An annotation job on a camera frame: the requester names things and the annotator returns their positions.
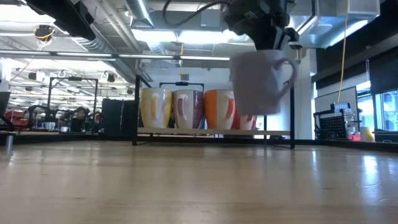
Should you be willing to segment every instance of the table surface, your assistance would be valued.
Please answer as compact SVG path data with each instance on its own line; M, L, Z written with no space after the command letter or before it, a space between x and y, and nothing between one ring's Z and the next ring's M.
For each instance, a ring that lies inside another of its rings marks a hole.
M397 154L117 141L14 150L0 157L1 223L398 220Z

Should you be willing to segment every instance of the ceiling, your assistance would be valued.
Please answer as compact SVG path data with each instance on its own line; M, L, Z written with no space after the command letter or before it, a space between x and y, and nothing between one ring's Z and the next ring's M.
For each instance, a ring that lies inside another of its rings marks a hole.
M92 29L97 35L97 42L100 46L105 45L107 52L119 53L148 53L154 54L154 48L147 42L140 40L134 30L148 30L148 26L140 20L131 16L131 8L128 8L126 0L82 0L87 6L89 13L95 18L94 23L91 25ZM323 3L333 3L337 0L322 0ZM162 19L161 9L164 1L161 0L142 0L143 3L148 5L149 15L152 19L155 29L159 31L171 31L179 35L181 38L182 32L186 30L206 30L217 32L224 35L227 30L226 24L222 20L222 14L219 10L220 7L215 6L214 10L206 10L202 15L194 17L187 24L179 27L178 29L170 29L167 27ZM290 27L297 30L311 20L317 18L317 12L320 19L329 19L333 23L334 17L339 15L327 14L323 9L325 4L320 4L321 9L316 10L314 0L299 0L296 5L289 4L289 12L292 16ZM178 0L173 1L169 6L168 18L170 21L180 21L181 18L190 15L196 11L204 3L197 0ZM0 5L0 49L12 50L37 50L40 47L34 35L33 30L39 24L52 24L53 19L47 16L38 16L35 12L28 7L22 6L4 6ZM305 27L311 30L314 26L318 26L319 22L312 21L313 24ZM43 47L42 50L58 51L58 52L100 52L103 48L88 49L76 38L70 37L66 32L55 27L56 33L50 44ZM189 41L184 44L176 42L158 41L158 50L163 50L165 54L180 54L184 55L198 55L198 56L225 56L230 57L234 54L241 52L255 51L253 43L247 37L231 36L228 42L217 42L209 44L190 44ZM287 57L295 58L296 51L286 47L284 50ZM152 86L157 86L160 82L177 82L180 80L180 73L190 74L190 82L204 83L206 89L217 88L230 88L229 82L229 63L228 62L214 62L214 61L201 61L189 60L183 62L171 62L165 60L135 60L135 59L118 59L117 62L108 61L92 61L92 60L64 60L60 58L56 60L37 59L37 58L4 58L2 61L7 63L11 68L11 91L13 94L18 94L18 98L39 100L40 96L48 91L48 87L35 87L33 91L26 91L26 85L47 86L49 84L49 77L61 76L70 77L86 77L98 78L99 86L101 88L114 87L113 90L100 90L99 95L108 96L125 96L126 90L129 87L134 87L131 83L134 81L134 76L142 75ZM30 80L28 78L29 72L42 72L46 78L41 80ZM115 73L116 80L114 83L109 83L106 80L108 73ZM82 82L73 83L64 81L66 85L77 85L87 87L92 83ZM81 91L79 95L92 96L93 89L86 89ZM72 95L65 91L65 87L60 87L59 90L54 90L54 95Z

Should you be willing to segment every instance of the mug rack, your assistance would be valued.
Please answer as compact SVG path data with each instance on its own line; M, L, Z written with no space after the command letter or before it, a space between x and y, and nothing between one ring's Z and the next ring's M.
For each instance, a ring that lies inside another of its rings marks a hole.
M141 82L143 82L147 87L151 88L151 85L147 83L140 75L136 76L136 89L135 89L135 101L136 103L134 104L134 111L133 111L133 117L137 118L137 122L134 123L136 124L133 128L132 131L132 136L131 136L131 141L132 145L136 146L138 142L140 141L153 141L155 139L154 134L158 134L159 138L158 139L164 139L167 142L201 142L201 143L209 143L212 142L209 139L210 138L201 138L203 135L215 135L215 134L227 134L227 135L232 135L232 136L254 136L254 135L264 135L264 140L263 141L264 145L267 145L268 141L267 140L267 135L270 136L290 136L289 143L290 144L290 149L295 148L295 111L294 111L294 88L290 90L290 131L268 131L266 130L267 124L266 124L266 117L264 116L264 131L258 131L258 130L218 130L218 129L178 129L178 128L139 128L138 127L138 117L139 117L139 92L140 92L140 86ZM188 86L188 85L200 85L202 86L203 92L205 91L205 85L203 83L187 83L187 82L160 82L159 83L159 88L162 87L162 85L165 84L171 84L171 85L177 85L177 86ZM190 135L190 137L187 136L176 136L176 134L187 134ZM238 142L238 143L244 143L244 144L258 144L259 140L258 139L243 139L243 138L238 138L236 137L234 139L235 141L231 141L229 138L219 138L217 139L217 142L220 143L231 143L231 142Z

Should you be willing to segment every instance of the yellow mug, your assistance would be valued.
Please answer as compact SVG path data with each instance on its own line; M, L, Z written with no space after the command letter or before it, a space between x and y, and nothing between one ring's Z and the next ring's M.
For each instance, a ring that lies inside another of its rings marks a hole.
M172 107L172 91L165 88L141 90L140 109L145 128L167 128Z

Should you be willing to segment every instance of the shelf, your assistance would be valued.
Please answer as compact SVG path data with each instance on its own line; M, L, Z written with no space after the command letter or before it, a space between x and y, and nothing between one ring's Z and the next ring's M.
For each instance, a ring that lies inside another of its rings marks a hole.
M138 133L165 134L230 134L230 135L274 135L290 136L290 131L246 131L246 130L217 130L217 129L179 129L179 128L138 128Z

